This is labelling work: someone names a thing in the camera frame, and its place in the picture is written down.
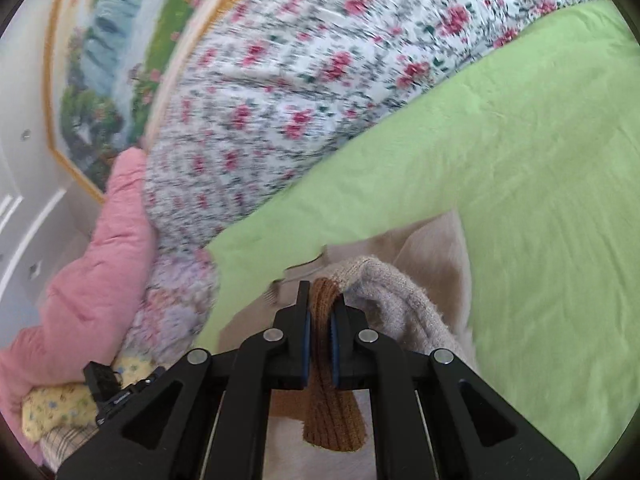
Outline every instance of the plaid fabric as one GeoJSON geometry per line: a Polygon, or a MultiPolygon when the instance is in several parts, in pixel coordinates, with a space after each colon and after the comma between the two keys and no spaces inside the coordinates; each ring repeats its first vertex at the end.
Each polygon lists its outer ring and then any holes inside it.
{"type": "Polygon", "coordinates": [[[85,428],[60,426],[49,431],[40,440],[40,449],[45,463],[53,472],[57,472],[60,465],[97,431],[97,428],[90,426],[85,428]]]}

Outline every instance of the yellow floral pillow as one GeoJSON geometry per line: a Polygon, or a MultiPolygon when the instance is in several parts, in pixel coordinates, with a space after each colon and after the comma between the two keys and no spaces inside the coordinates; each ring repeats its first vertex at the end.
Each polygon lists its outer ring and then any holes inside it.
{"type": "MultiPolygon", "coordinates": [[[[149,360],[119,357],[111,368],[129,386],[148,377],[156,368],[149,360]]],[[[95,426],[97,406],[89,388],[82,383],[35,388],[22,400],[22,432],[32,442],[58,426],[95,426]]]]}

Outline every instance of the floral bedspread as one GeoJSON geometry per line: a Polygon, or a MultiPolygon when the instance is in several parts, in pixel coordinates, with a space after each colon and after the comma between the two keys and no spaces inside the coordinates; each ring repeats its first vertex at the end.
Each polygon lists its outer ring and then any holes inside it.
{"type": "Polygon", "coordinates": [[[161,245],[203,246],[347,140],[583,1],[240,1],[193,52],[150,154],[161,245]]]}

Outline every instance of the blue gripper pad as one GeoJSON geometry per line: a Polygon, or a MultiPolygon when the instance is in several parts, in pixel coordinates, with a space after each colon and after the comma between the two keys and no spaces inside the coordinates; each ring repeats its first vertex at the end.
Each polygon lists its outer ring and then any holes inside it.
{"type": "Polygon", "coordinates": [[[340,359],[338,359],[338,325],[335,322],[335,314],[331,313],[331,325],[329,331],[331,337],[331,370],[334,386],[338,387],[338,377],[340,377],[340,359]]]}
{"type": "Polygon", "coordinates": [[[306,311],[305,318],[305,340],[303,342],[303,365],[302,365],[302,377],[305,383],[305,388],[309,382],[309,361],[311,359],[311,316],[309,311],[306,311]]]}

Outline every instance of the white wall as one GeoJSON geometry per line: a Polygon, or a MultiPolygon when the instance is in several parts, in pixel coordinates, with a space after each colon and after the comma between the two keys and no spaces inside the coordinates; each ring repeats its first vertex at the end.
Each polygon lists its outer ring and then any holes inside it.
{"type": "Polygon", "coordinates": [[[0,203],[8,194],[14,205],[0,213],[0,348],[39,322],[47,280],[78,256],[77,240],[99,211],[47,149],[42,74],[52,1],[25,0],[0,38],[0,203]]]}

